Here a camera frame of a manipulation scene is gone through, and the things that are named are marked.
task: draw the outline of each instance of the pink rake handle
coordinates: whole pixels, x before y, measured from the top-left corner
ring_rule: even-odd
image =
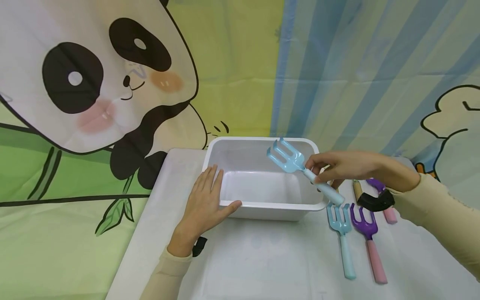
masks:
[[[370,264],[372,265],[373,277],[378,284],[387,284],[387,275],[385,275],[384,266],[378,255],[377,247],[373,240],[367,240],[368,257],[370,258]]]
[[[391,207],[384,210],[384,216],[388,224],[395,224],[396,222],[398,222],[396,219],[395,211]]]

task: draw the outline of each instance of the panda face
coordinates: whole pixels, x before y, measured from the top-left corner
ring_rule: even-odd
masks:
[[[0,40],[9,98],[0,100],[69,152],[109,146],[153,108],[197,92],[190,52],[159,0],[10,1]]]

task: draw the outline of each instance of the bamboo leaf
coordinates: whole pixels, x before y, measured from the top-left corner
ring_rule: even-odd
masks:
[[[135,222],[133,220],[133,209],[132,209],[132,202],[130,201],[130,199],[125,199],[125,201],[123,201],[123,210],[125,211],[125,216],[127,217],[127,219],[129,219],[130,221],[132,222]]]
[[[100,236],[105,231],[120,224],[124,213],[124,200],[126,199],[117,199],[107,208],[107,211],[103,215],[103,219],[100,221],[95,230],[96,236]]]

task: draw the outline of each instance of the blue toy rake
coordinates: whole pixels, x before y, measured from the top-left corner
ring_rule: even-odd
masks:
[[[270,148],[267,149],[267,156],[279,167],[281,167],[287,173],[293,173],[297,170],[302,171],[302,173],[313,183],[317,189],[319,189],[324,195],[332,202],[333,204],[340,206],[344,201],[345,198],[337,193],[330,185],[327,183],[315,183],[316,175],[310,171],[309,169],[305,168],[303,162],[305,161],[305,156],[295,149],[290,143],[286,142],[283,138],[280,138],[280,144],[282,144],[285,148],[290,150],[293,155],[288,155],[285,151],[278,147],[277,141],[275,140],[273,143],[273,150],[277,152],[280,156],[285,159],[285,163],[281,162],[278,158],[276,158],[272,153]]]
[[[345,221],[342,221],[342,216],[340,215],[340,209],[338,206],[333,206],[335,210],[336,220],[333,219],[332,215],[332,203],[329,203],[327,206],[327,215],[328,223],[330,228],[337,231],[340,236],[340,249],[342,251],[342,263],[343,263],[343,273],[345,278],[355,279],[357,275],[355,274],[355,268],[353,267],[353,260],[350,255],[350,249],[348,248],[346,234],[352,231],[352,224],[350,223],[350,218],[348,217],[348,207],[349,203],[343,206],[343,217]]]

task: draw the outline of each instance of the white table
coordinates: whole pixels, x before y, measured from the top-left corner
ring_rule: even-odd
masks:
[[[107,300],[139,299],[158,257],[180,220],[205,151],[173,149],[152,190]],[[364,192],[375,190],[362,182]],[[348,202],[350,181],[340,187]],[[423,228],[403,220],[389,225],[376,213],[373,239],[388,278],[373,280],[365,238],[347,235],[357,279],[344,278],[338,234],[326,211],[298,222],[228,219],[203,236],[179,300],[479,299],[480,284]]]

